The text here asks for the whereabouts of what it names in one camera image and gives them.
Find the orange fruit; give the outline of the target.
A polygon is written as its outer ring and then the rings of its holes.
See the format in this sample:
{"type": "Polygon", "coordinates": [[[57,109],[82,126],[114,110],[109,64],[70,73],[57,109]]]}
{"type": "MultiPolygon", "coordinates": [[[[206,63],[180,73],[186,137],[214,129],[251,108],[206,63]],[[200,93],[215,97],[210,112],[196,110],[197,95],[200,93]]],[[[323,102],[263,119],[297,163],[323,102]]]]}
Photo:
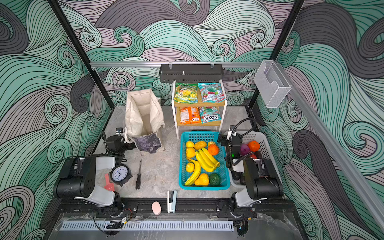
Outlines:
{"type": "Polygon", "coordinates": [[[220,149],[219,149],[219,147],[216,144],[211,144],[211,145],[208,146],[208,152],[212,156],[216,156],[217,154],[219,154],[220,149]]]}

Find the beige canvas grocery bag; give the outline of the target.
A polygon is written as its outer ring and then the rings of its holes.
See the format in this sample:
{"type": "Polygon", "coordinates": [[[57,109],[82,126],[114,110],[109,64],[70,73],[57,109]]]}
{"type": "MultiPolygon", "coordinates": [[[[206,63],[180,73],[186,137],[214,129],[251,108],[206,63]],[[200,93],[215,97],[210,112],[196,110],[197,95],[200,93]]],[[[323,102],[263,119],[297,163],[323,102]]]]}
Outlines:
{"type": "Polygon", "coordinates": [[[127,93],[124,127],[124,139],[127,143],[134,143],[142,155],[164,152],[164,126],[160,98],[151,89],[127,93]]]}

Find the single yellow banana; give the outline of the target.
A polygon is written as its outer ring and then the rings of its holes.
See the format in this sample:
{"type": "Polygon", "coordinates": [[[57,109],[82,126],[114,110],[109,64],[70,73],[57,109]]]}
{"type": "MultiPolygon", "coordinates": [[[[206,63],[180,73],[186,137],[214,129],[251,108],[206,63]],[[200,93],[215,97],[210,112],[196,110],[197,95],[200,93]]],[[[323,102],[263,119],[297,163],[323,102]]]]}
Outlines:
{"type": "Polygon", "coordinates": [[[200,176],[201,174],[201,165],[198,161],[195,161],[193,159],[190,159],[190,158],[187,158],[187,160],[190,162],[190,163],[193,163],[195,168],[194,168],[194,171],[192,173],[192,175],[187,179],[187,181],[185,182],[185,186],[189,187],[191,185],[194,184],[194,182],[198,179],[198,177],[200,176]]]}

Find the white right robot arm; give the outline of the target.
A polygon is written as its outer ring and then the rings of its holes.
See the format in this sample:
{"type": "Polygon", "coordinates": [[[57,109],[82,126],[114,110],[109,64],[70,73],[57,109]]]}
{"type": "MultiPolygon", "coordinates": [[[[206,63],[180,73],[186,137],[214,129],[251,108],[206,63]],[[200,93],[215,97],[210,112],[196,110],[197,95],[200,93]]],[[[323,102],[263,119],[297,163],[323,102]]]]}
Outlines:
{"type": "Polygon", "coordinates": [[[265,200],[279,200],[284,191],[267,137],[231,125],[218,141],[225,148],[231,184],[240,189],[231,197],[231,210],[252,207],[265,200]]]}

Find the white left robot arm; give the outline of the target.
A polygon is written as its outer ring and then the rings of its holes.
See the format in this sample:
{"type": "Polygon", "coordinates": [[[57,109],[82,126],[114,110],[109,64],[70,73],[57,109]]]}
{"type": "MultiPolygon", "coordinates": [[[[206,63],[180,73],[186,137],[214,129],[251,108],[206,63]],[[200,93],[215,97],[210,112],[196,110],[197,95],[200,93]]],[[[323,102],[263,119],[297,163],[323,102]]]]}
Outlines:
{"type": "Polygon", "coordinates": [[[98,171],[108,170],[107,180],[114,185],[123,186],[132,178],[132,171],[124,163],[125,151],[136,147],[127,143],[123,137],[123,128],[117,128],[116,134],[106,137],[102,133],[106,154],[86,157],[69,157],[64,160],[62,169],[53,187],[53,196],[58,199],[83,200],[99,208],[113,207],[124,209],[120,195],[97,185],[98,171]]]}

